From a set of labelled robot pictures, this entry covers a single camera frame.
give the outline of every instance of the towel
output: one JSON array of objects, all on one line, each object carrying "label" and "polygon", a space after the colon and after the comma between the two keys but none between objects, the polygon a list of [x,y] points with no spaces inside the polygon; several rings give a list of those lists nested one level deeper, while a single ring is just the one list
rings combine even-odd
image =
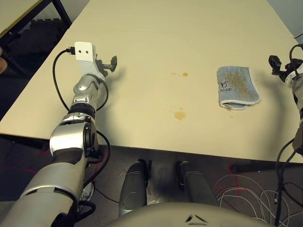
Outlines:
[{"label": "towel", "polygon": [[217,72],[220,106],[244,110],[260,102],[260,95],[251,79],[248,67],[224,66]]}]

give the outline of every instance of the brown stain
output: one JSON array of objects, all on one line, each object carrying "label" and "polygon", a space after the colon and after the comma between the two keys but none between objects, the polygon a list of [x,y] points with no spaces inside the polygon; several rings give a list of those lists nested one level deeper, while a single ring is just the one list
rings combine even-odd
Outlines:
[{"label": "brown stain", "polygon": [[[244,69],[240,68],[241,74],[246,74]],[[233,87],[238,90],[239,95],[244,99],[251,98],[254,94],[251,90],[247,90],[247,80],[246,78],[239,75],[238,72],[228,72],[226,75],[226,80],[233,84]]]},{"label": "brown stain", "polygon": [[183,111],[175,112],[175,118],[179,121],[183,120],[186,117],[186,113]]}]

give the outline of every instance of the black connector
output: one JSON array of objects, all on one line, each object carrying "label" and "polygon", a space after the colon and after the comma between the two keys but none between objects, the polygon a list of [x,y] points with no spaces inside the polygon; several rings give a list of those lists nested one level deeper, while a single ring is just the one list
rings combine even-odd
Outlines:
[{"label": "black connector", "polygon": [[66,49],[66,52],[67,52],[67,53],[70,53],[70,54],[72,54],[72,55],[75,55],[75,54],[76,54],[76,52],[75,52],[75,47],[74,47],[74,46],[71,46],[70,48],[67,48],[67,49]]}]

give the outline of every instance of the table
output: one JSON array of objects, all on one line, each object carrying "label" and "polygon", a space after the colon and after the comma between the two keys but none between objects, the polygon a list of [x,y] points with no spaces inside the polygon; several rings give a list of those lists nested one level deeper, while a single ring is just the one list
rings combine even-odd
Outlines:
[{"label": "table", "polygon": [[[266,1],[91,0],[2,119],[0,133],[50,138],[66,114],[53,60],[76,41],[93,43],[104,63],[118,57],[106,79],[109,101],[96,116],[112,145],[274,161],[297,130],[292,92],[268,64],[271,54],[288,63],[296,41]],[[259,104],[244,111],[219,106],[216,72],[226,65],[251,68]],[[69,105],[81,76],[75,57],[63,55],[56,75]]]}]

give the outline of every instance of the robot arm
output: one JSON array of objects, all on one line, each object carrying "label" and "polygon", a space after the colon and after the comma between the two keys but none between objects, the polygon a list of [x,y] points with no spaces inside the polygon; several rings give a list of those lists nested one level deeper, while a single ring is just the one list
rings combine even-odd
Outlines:
[{"label": "robot arm", "polygon": [[301,47],[303,50],[303,44],[297,44],[291,49],[290,63],[285,65],[286,71],[280,70],[281,61],[277,56],[270,55],[268,61],[273,69],[272,74],[279,76],[293,91],[294,101],[300,113],[300,125],[294,137],[293,148],[297,153],[303,155],[303,60],[292,58],[295,47]]},{"label": "robot arm", "polygon": [[114,57],[111,65],[100,64],[98,68],[95,47],[85,42],[75,43],[75,55],[83,75],[74,87],[67,115],[52,132],[53,162],[34,176],[2,227],[73,226],[77,221],[87,160],[100,156],[95,113],[107,76],[104,69],[114,71],[117,61]]}]

